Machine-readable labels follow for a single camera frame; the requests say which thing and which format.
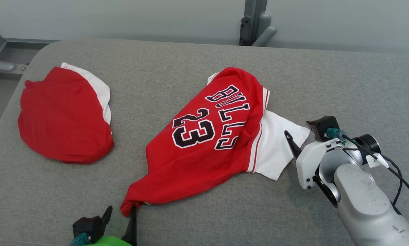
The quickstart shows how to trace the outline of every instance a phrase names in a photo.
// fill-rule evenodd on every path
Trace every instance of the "jersey trim stripe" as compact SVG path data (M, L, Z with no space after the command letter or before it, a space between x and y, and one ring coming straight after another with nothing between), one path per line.
M252 171L252 173L254 173L255 170L256 170L256 159L257 159L256 156L258 155L259 142L261 141L261 136L262 136L262 123L261 123L261 122L259 122L259 127L261 128L261 132L260 132L260 135L259 135L259 138L258 138L258 142L256 143L255 162L253 163L253 171Z
M254 168L256 165L256 154L258 152L259 139L261 138L261 135L262 135L262 124L259 122L259 131L255 139L253 140L252 148L250 149L250 161L249 161L249 168L247 169L247 173L254 172Z
M262 109L264 109L264 112L265 112L265 110L267 109L267 105L268 105L268 96L270 95L270 91L269 90L267 90L267 89L265 89L265 88L263 88L263 90L262 90Z

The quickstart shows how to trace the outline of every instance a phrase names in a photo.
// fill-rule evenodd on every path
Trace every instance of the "white tag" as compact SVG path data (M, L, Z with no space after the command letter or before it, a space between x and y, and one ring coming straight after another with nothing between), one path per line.
M207 83L206 85L210 84L210 83L212 82L212 80L215 78L215 76L217 76L217 74L219 74L219 73L220 73L220 72L214 73L213 75L211 75L211 76L208 78L208 83Z
M381 156L381 154L379 153L374 153L374 156L378 157L377 160L375 160L373 157L371 157L370 155L366 156L367 159L367 164L369 164L370 168L374 168L376 166L380 166L383 165L384 167L388 168L388 163L387 161Z

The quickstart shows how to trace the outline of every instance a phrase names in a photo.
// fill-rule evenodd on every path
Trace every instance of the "white sleeve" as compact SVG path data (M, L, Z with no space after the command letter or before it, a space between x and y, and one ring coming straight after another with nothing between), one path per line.
M293 158L284 131L288 131L294 142L301 146L308 138L309 129L268 110L264 112L261 126L262 134L259 139L256 165L252 173L260 173L270 179L278 180L286 165Z

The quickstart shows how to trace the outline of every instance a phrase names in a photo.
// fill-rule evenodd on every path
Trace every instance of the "gray wall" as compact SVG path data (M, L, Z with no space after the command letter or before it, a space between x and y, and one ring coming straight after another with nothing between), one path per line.
M409 0L268 0L271 47L409 52Z
M270 47L409 52L409 0L268 0ZM0 0L6 39L237 45L244 0Z

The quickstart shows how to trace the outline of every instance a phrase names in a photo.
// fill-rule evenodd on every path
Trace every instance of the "green object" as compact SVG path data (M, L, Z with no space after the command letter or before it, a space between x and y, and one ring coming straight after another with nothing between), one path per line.
M101 237L93 245L94 246L131 246L131 244L126 243L123 240L117 237L113 237L113 236Z

